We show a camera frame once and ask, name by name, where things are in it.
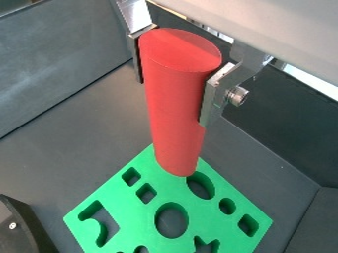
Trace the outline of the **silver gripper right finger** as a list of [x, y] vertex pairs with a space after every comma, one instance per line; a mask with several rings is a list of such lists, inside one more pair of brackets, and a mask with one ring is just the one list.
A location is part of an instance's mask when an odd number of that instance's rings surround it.
[[199, 111], [199, 124], [208, 127], [222, 116], [227, 104], [239, 107], [248, 96], [242, 84], [252, 78], [274, 57], [242, 42], [234, 42], [230, 58], [224, 66], [204, 82], [204, 92]]

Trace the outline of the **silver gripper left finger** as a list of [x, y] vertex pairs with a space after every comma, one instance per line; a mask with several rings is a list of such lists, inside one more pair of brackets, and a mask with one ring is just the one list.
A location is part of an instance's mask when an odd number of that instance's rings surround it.
[[118, 12], [127, 32], [127, 42], [134, 56], [136, 78], [144, 83], [142, 58], [140, 58], [140, 36], [155, 29], [158, 25], [152, 22], [147, 0], [115, 0]]

